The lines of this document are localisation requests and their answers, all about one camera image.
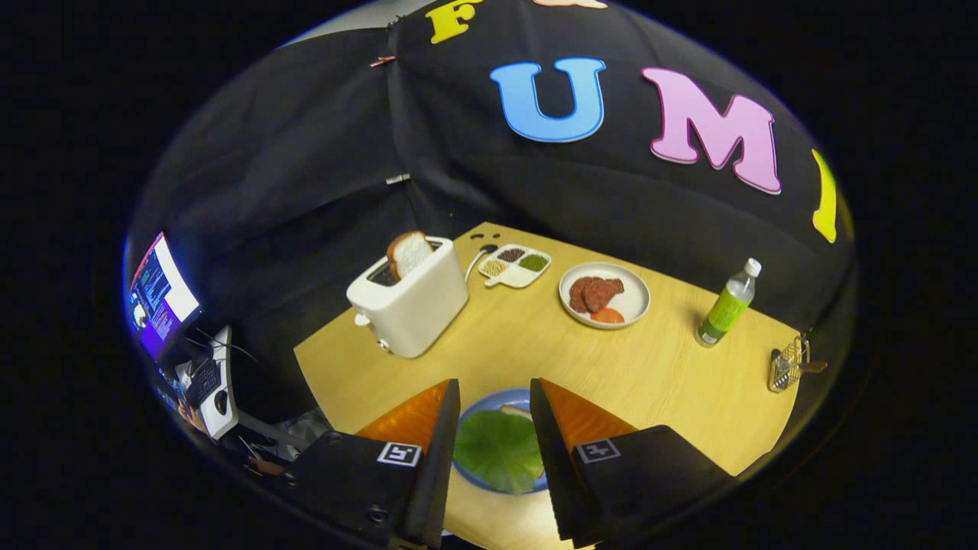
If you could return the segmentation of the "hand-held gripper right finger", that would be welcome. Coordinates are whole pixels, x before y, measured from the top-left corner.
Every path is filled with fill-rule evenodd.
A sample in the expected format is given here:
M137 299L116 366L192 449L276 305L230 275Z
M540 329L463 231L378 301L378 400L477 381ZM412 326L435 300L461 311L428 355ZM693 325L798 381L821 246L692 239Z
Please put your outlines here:
M645 549L736 483L667 425L638 429L551 380L531 380L529 404L559 537L578 549Z

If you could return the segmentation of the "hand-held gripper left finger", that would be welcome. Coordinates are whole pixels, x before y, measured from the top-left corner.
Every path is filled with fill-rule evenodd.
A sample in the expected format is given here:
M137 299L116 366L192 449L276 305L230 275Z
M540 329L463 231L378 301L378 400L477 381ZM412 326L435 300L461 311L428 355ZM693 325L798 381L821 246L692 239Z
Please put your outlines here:
M331 431L284 469L279 495L333 549L438 549L460 420L443 380L358 434Z

